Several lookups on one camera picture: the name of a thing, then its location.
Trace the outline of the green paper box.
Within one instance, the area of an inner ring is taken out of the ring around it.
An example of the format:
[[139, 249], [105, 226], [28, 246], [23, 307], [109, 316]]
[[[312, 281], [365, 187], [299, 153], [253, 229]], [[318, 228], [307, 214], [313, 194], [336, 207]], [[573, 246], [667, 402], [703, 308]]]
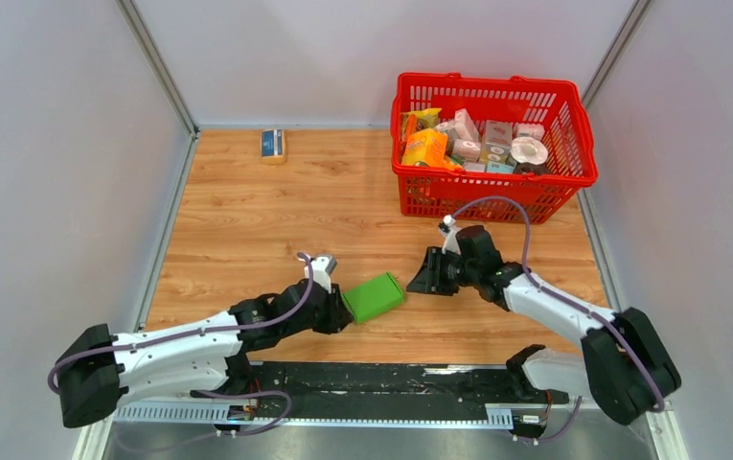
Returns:
[[356, 324], [363, 324], [402, 305], [405, 292], [389, 272], [342, 292], [342, 299]]

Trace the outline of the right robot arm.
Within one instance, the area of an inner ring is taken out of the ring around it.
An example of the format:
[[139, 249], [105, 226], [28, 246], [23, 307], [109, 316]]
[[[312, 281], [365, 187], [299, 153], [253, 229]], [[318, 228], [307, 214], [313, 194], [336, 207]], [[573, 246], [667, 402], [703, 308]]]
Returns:
[[615, 311], [581, 301], [546, 283], [523, 263], [503, 259], [482, 225], [449, 228], [443, 246], [427, 248], [409, 292], [452, 296], [474, 288], [488, 303], [526, 316], [570, 341], [580, 354], [534, 345], [511, 357], [506, 387], [528, 402], [542, 390], [592, 399], [626, 426], [660, 411], [682, 385], [681, 375], [646, 313]]

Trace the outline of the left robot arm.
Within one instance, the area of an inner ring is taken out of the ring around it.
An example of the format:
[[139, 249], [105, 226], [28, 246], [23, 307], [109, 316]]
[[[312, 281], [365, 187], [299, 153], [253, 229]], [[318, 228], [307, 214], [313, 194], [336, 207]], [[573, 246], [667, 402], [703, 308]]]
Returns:
[[248, 353], [303, 331], [337, 334], [354, 319], [338, 285], [303, 279], [166, 330], [112, 333], [106, 324], [90, 326], [57, 359], [51, 377], [62, 423], [88, 426], [149, 398], [241, 397], [253, 381]]

